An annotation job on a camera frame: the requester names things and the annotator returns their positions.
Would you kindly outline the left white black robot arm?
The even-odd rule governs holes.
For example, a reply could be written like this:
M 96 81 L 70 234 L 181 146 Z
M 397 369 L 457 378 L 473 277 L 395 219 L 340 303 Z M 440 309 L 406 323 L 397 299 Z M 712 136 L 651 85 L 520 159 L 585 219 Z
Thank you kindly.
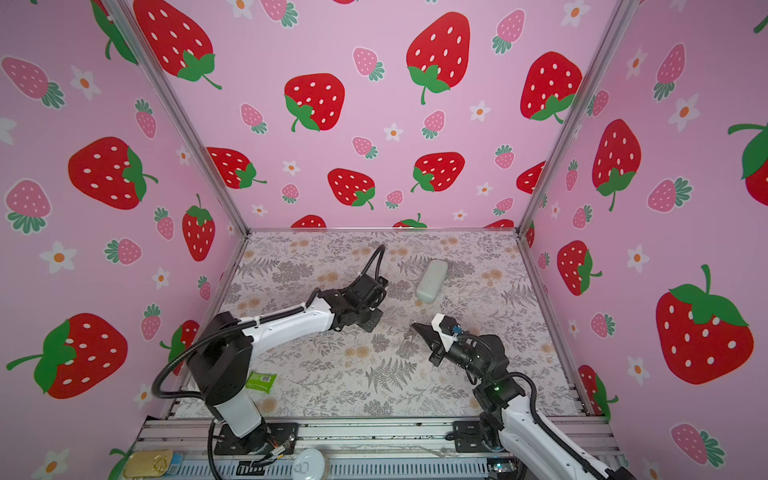
M 202 337 L 158 373 L 151 386 L 153 396 L 199 400 L 237 453 L 266 450 L 272 433 L 246 387 L 252 359 L 307 335 L 340 332 L 353 325 L 372 332 L 382 317 L 379 305 L 388 285 L 380 274 L 385 250 L 378 246 L 350 285 L 316 288 L 297 306 L 254 317 L 217 314 Z

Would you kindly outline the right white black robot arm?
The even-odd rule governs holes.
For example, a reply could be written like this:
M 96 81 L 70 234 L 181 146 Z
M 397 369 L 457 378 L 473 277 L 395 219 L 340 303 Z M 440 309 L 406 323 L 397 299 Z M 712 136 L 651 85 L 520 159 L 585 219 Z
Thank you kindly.
M 567 437 L 537 408 L 533 380 L 509 369 L 505 346 L 496 335 L 475 335 L 439 314 L 433 324 L 411 328 L 431 351 L 429 361 L 447 360 L 475 381 L 473 395 L 489 444 L 519 459 L 539 479 L 632 479 L 623 466 L 611 468 Z

